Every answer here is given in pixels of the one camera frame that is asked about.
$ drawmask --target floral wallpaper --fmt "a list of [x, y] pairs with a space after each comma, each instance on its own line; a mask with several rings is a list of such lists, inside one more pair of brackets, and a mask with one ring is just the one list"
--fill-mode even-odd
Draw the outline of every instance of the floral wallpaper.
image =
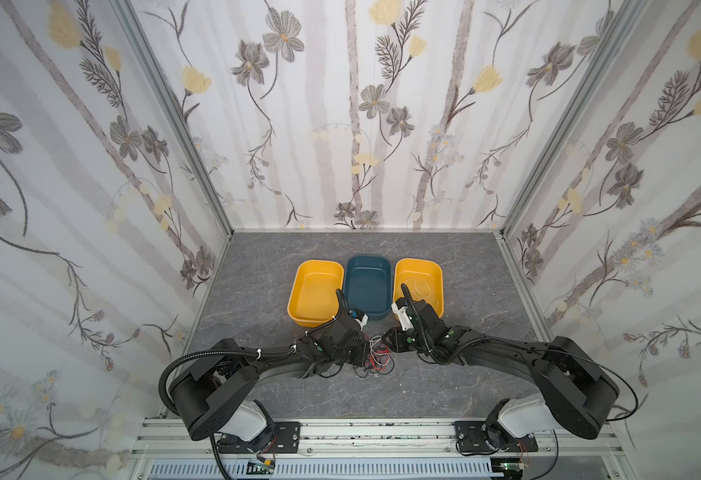
[[620, 2], [133, 5], [235, 227], [497, 230]]
[[505, 236], [552, 331], [637, 389], [641, 477], [701, 478], [701, 2], [645, 7]]
[[0, 0], [0, 478], [119, 478], [224, 236], [109, 5]]

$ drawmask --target yellow bowl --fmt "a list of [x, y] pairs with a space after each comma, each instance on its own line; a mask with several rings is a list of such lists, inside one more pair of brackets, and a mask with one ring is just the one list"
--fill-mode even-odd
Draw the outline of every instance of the yellow bowl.
[[314, 327], [337, 313], [336, 290], [343, 288], [343, 266], [329, 260], [307, 260], [298, 268], [287, 312], [298, 325]]
[[403, 297], [401, 283], [412, 293], [412, 300], [430, 303], [438, 316], [444, 314], [444, 274], [441, 266], [430, 260], [402, 258], [395, 264], [393, 301]]

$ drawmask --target countertop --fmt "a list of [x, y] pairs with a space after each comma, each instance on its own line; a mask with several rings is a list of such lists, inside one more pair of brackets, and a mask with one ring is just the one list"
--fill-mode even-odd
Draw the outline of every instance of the countertop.
[[[287, 314], [298, 266], [309, 259], [345, 266], [355, 255], [384, 256], [394, 269], [405, 257], [432, 260], [443, 269], [447, 325], [536, 340], [492, 234], [236, 233], [189, 352], [226, 337], [241, 346], [289, 345], [305, 331]], [[364, 331], [373, 336], [395, 325], [389, 313]], [[279, 418], [463, 417], [487, 416], [501, 398], [537, 392], [525, 380], [482, 367], [429, 365], [414, 352], [393, 358], [395, 368], [386, 376], [361, 379], [346, 366], [331, 379], [314, 376], [259, 385], [249, 398], [260, 400]]]

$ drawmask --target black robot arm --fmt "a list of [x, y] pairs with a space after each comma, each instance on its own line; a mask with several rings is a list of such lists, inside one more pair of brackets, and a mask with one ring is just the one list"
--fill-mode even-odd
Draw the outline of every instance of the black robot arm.
[[[405, 298], [394, 305], [402, 326], [383, 336], [392, 351], [417, 351], [442, 365], [484, 366], [526, 379], [540, 389], [534, 396], [505, 399], [492, 410], [485, 423], [490, 446], [505, 448], [513, 438], [559, 427], [583, 438], [597, 437], [619, 389], [572, 340], [519, 342], [464, 326], [449, 327], [431, 305], [413, 302], [409, 290], [402, 287]], [[253, 450], [267, 445], [272, 421], [262, 406], [245, 402], [255, 385], [319, 375], [332, 365], [365, 366], [368, 360], [369, 343], [359, 321], [363, 313], [348, 310], [339, 290], [337, 297], [337, 315], [306, 331], [286, 349], [246, 349], [226, 339], [211, 350], [175, 360], [159, 380], [164, 405], [182, 417], [193, 440], [221, 431], [251, 441]], [[190, 361], [167, 392], [171, 372]]]

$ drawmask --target dark teal plastic tray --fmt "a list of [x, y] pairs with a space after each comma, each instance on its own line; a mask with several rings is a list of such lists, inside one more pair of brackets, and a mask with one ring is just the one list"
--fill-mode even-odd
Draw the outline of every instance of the dark teal plastic tray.
[[348, 260], [343, 292], [351, 309], [361, 309], [369, 320], [382, 320], [393, 302], [393, 274], [382, 256], [359, 255]]

